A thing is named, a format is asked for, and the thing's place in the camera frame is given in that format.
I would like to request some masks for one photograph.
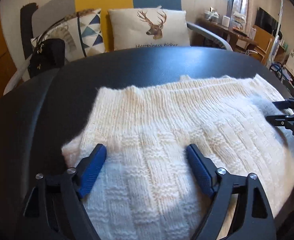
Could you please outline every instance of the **handbag strap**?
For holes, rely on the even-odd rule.
[[[44,33],[40,36],[39,39],[37,39],[37,44],[35,49],[38,48],[39,44],[41,43],[43,37],[48,33],[48,31],[50,31],[54,26],[56,26],[57,24],[60,24],[62,21],[64,21],[65,18],[60,19],[59,21],[55,22],[54,24],[52,24],[47,30],[44,31]]]

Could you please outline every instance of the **metal screw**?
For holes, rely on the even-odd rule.
[[[257,179],[258,176],[255,173],[249,173],[249,177],[252,179]]]
[[[224,168],[218,168],[217,172],[221,175],[225,175],[227,171]]]
[[[42,173],[38,173],[37,175],[36,175],[36,179],[42,179],[43,178],[43,174]]]
[[[68,174],[74,174],[75,172],[76,172],[76,168],[74,168],[74,167],[71,167],[67,170]]]

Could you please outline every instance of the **antler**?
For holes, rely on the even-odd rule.
[[[146,14],[147,14],[147,12],[146,12],[146,13],[143,13],[142,10],[137,12],[138,17],[142,19],[142,20],[141,20],[142,22],[146,22],[146,23],[148,23],[149,26],[154,25],[154,24],[153,24],[153,23],[152,23],[152,22],[146,17]]]
[[[162,15],[161,13],[158,13],[165,21],[163,21],[160,17],[158,17],[159,20],[161,20],[161,23],[158,24],[158,26],[160,27],[161,25],[163,25],[166,20],[167,20],[167,15],[166,13],[163,11],[164,15]]]

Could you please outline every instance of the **ribbed knit texture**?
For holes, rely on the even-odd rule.
[[[107,147],[83,201],[100,238],[191,238],[210,201],[188,166],[184,149],[190,143],[232,174],[256,173],[275,216],[294,185],[294,136],[264,118],[281,114],[271,103],[278,100],[282,96],[258,75],[101,88],[88,124],[62,149],[71,167],[97,143]],[[228,232],[234,206],[235,198],[219,237]]]

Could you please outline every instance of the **black table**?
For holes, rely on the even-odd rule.
[[[259,74],[290,94],[257,60],[204,47],[138,48],[100,54],[45,72],[0,99],[0,231],[10,238],[35,175],[62,173],[61,146],[87,122],[100,87],[145,87],[191,78]]]

